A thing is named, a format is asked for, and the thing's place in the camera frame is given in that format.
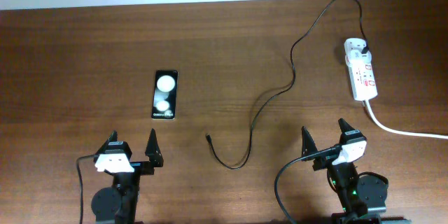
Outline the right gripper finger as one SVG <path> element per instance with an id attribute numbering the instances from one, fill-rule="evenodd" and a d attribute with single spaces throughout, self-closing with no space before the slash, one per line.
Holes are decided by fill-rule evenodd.
<path id="1" fill-rule="evenodd" d="M 338 123 L 342 132 L 339 138 L 339 144 L 353 144 L 359 141 L 367 141 L 367 138 L 361 133 L 360 130 L 354 129 L 343 118 L 340 118 Z"/>
<path id="2" fill-rule="evenodd" d="M 312 155 L 318 152 L 315 141 L 313 140 L 308 129 L 303 126 L 301 129 L 302 134 L 302 160 L 308 161 L 313 159 Z"/>

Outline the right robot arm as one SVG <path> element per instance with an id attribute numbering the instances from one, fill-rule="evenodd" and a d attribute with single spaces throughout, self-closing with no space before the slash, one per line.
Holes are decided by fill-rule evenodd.
<path id="1" fill-rule="evenodd" d="M 355 161 L 365 154 L 367 138 L 344 119 L 338 120 L 339 142 L 319 150 L 306 127 L 302 133 L 302 159 L 313 162 L 313 170 L 327 171 L 327 180 L 342 205 L 342 213 L 331 216 L 333 223 L 411 223 L 403 217 L 383 218 L 389 180 L 377 173 L 357 172 Z"/>

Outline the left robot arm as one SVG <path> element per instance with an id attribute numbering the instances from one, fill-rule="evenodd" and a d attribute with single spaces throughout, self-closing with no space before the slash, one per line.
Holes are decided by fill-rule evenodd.
<path id="1" fill-rule="evenodd" d="M 102 188 L 92 198 L 96 223 L 135 223 L 141 177 L 153 175 L 164 163 L 154 129 L 150 131 L 144 154 L 147 161 L 131 161 L 130 146 L 118 140 L 116 131 L 94 154 L 97 171 L 113 177 L 112 185 Z"/>

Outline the black Samsung Galaxy smartphone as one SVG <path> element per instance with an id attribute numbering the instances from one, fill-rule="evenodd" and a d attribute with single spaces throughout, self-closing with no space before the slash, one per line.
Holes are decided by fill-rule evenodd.
<path id="1" fill-rule="evenodd" d="M 179 73 L 176 70 L 157 70 L 155 72 L 152 119 L 175 119 L 178 78 Z"/>

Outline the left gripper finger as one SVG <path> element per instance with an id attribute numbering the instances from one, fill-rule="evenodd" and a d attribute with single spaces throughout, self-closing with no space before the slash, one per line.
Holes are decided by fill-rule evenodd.
<path id="1" fill-rule="evenodd" d="M 153 167 L 163 167 L 164 158 L 161 154 L 158 145 L 156 131 L 154 129 L 150 131 L 150 135 L 145 150 L 145 156 L 148 157 L 148 161 L 151 163 Z"/>
<path id="2" fill-rule="evenodd" d="M 127 158 L 132 156 L 132 151 L 126 141 L 118 140 L 118 133 L 113 131 L 108 139 L 101 145 L 98 151 L 94 154 L 99 157 L 102 154 L 125 154 Z"/>

